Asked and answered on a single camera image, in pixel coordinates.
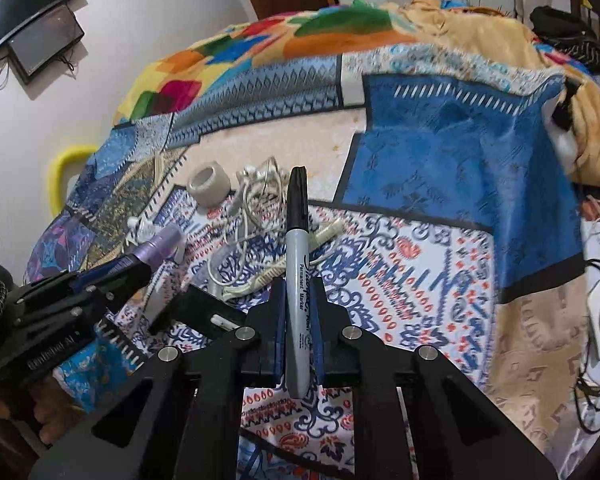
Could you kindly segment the left hand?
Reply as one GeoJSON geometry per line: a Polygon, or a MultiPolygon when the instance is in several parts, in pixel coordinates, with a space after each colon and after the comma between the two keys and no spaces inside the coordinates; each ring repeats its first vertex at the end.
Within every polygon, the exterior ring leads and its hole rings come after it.
{"type": "Polygon", "coordinates": [[[40,441],[54,444],[85,417],[85,411],[52,375],[27,391],[0,394],[0,419],[32,422],[40,441]]]}

